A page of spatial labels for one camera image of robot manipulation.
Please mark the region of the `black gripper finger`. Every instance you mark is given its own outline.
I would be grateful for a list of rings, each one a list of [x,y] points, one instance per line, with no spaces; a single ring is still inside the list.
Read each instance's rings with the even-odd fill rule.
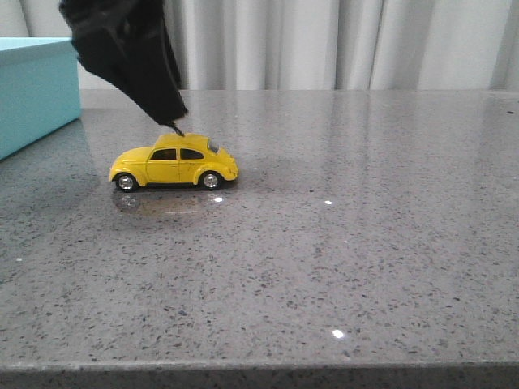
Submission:
[[[157,124],[181,134],[174,121],[188,110],[165,26],[162,1],[61,1],[71,43],[86,71],[131,98]]]

